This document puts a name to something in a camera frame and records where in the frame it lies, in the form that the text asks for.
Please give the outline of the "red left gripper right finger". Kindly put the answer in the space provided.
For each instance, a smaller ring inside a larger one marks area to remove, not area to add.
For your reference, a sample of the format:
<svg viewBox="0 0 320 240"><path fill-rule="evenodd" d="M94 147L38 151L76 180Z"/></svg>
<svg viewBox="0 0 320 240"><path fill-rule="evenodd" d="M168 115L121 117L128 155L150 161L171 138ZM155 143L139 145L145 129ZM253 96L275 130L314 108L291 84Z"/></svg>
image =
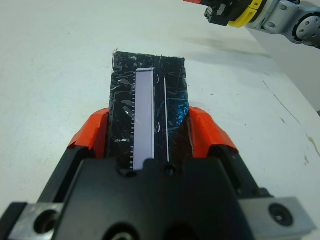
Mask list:
<svg viewBox="0 0 320 240"><path fill-rule="evenodd" d="M271 198L260 188L229 135L198 107L189 108L189 132L194 158L215 158L221 161L239 199Z"/></svg>

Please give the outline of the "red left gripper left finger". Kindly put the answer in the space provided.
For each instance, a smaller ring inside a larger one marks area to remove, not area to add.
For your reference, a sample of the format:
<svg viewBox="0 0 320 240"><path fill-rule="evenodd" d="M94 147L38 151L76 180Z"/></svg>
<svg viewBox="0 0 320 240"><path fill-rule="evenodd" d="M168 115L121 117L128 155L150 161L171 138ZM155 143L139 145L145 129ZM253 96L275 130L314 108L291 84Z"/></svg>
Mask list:
<svg viewBox="0 0 320 240"><path fill-rule="evenodd" d="M64 202L81 162L105 157L108 118L108 108L96 111L73 136L42 191L39 203Z"/></svg>

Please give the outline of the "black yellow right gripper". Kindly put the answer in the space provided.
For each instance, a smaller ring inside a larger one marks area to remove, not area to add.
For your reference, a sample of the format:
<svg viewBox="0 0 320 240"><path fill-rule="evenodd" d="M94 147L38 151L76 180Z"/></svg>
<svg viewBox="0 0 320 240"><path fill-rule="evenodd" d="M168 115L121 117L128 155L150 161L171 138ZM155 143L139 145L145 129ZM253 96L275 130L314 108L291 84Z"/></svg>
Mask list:
<svg viewBox="0 0 320 240"><path fill-rule="evenodd" d="M183 0L200 5L202 0ZM204 16L209 23L220 26L241 28L247 25L258 13L262 0L205 0Z"/></svg>

